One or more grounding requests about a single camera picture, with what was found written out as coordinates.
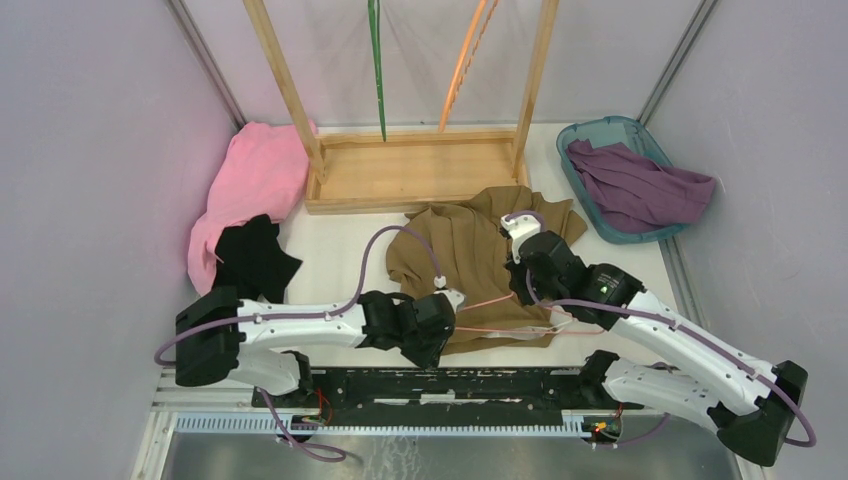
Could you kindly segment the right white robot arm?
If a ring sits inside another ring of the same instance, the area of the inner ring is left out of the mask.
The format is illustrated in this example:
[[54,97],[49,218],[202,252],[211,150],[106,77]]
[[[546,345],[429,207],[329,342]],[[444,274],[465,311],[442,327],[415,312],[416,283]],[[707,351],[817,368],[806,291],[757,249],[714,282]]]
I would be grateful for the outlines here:
[[772,364],[713,336],[607,263],[585,264],[552,231],[501,231],[509,242],[510,287],[525,305],[560,308],[574,320],[633,341],[670,362],[640,366],[597,350],[580,370],[577,392],[591,408],[636,404],[683,418],[728,450],[762,467],[786,445],[816,439],[800,410],[807,371]]

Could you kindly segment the orange wavy hanger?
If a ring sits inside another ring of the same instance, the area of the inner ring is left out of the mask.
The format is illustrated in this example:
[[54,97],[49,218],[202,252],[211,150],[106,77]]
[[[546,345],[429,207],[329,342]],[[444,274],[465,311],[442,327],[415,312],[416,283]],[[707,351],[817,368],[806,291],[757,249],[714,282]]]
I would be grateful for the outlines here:
[[448,125],[452,108],[456,103],[460,89],[499,3],[499,0],[480,0],[475,8],[457,56],[448,91],[445,95],[437,127],[438,132],[443,132]]

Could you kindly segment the pink thin hanger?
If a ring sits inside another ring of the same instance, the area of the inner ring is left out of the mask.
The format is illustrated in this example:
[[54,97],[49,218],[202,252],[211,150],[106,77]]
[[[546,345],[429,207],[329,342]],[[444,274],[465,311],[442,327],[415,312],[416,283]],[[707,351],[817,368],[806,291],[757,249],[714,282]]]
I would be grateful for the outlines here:
[[[494,305],[498,303],[502,303],[508,300],[511,300],[516,297],[515,293],[510,293],[508,295],[504,295],[502,297],[494,298],[491,300],[478,302],[471,305],[465,305],[459,309],[459,312],[471,311],[474,309],[486,307],[489,305]],[[481,328],[481,327],[456,327],[457,331],[466,331],[466,332],[479,332],[489,334],[503,334],[509,338],[517,339],[518,335],[524,336],[597,336],[605,333],[605,330],[598,329],[593,331],[580,331],[580,330],[571,330],[568,328],[568,325],[571,325],[574,322],[573,319],[567,320],[564,323],[552,325],[549,327],[537,327],[537,326],[527,326],[527,327],[519,327],[519,328],[511,328],[511,329],[503,329],[503,328]]]

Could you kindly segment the tan brown pleated skirt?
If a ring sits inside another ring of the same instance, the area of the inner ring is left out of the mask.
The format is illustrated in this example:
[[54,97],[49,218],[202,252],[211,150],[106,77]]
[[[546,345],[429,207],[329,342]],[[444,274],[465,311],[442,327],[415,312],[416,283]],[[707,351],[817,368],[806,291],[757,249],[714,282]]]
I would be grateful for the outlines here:
[[[399,233],[386,252],[389,278],[402,293],[420,298],[435,289],[433,279],[443,274],[447,285],[464,293],[475,304],[513,293],[505,268],[510,243],[500,233],[500,219],[507,214],[538,212],[548,230],[573,245],[588,229],[570,199],[549,202],[527,187],[490,187],[457,204],[431,203],[409,215],[407,232]],[[511,300],[458,313],[456,327],[519,328],[549,327],[568,320],[537,306]],[[455,331],[444,352],[447,355],[501,346],[545,348],[554,336],[524,336]]]

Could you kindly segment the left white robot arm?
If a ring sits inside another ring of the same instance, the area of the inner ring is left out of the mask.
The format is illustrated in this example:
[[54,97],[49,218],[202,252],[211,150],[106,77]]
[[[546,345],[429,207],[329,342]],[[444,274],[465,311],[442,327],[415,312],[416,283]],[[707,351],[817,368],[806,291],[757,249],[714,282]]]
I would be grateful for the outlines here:
[[419,368],[434,368],[466,297],[440,289],[420,299],[369,291],[350,303],[285,305],[240,299],[217,288],[175,319],[175,382],[205,387],[231,380],[307,404],[315,382],[304,346],[397,349]]

